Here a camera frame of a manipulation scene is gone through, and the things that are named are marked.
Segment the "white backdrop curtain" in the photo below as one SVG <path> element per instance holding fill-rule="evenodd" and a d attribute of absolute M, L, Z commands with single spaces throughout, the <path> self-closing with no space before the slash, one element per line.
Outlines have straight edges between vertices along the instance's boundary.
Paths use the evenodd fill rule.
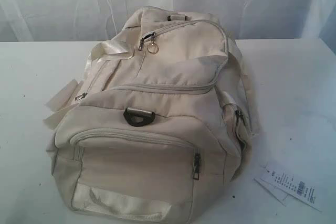
<path fill-rule="evenodd" d="M 106 40 L 143 6 L 211 13 L 239 39 L 335 32 L 335 0 L 1 0 L 1 41 Z"/>

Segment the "beige fabric duffel bag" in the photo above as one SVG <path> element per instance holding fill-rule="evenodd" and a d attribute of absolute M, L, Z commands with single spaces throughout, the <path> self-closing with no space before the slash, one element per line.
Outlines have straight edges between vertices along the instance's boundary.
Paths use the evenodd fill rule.
<path fill-rule="evenodd" d="M 51 173 L 85 215 L 191 223 L 246 167 L 254 86 L 212 14 L 138 9 L 48 103 Z"/>

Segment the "white paper label sheet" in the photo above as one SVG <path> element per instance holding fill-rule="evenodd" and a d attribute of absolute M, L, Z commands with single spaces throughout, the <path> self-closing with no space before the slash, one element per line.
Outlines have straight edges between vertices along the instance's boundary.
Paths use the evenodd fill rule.
<path fill-rule="evenodd" d="M 269 161 L 262 180 L 281 189 L 302 203 L 316 209 L 323 210 L 323 190 L 310 181 L 288 171 L 276 161 Z"/>

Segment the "white paper sheet underneath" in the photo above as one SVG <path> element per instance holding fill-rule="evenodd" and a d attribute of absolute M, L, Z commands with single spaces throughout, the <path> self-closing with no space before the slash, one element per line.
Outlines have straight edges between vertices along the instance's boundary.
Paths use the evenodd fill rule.
<path fill-rule="evenodd" d="M 266 167 L 262 166 L 259 169 L 258 175 L 254 178 L 254 180 L 265 189 L 270 195 L 272 195 L 278 202 L 280 202 L 283 206 L 287 205 L 287 197 L 288 194 L 276 186 L 271 185 L 268 182 L 262 180 L 262 175 L 267 172 Z"/>

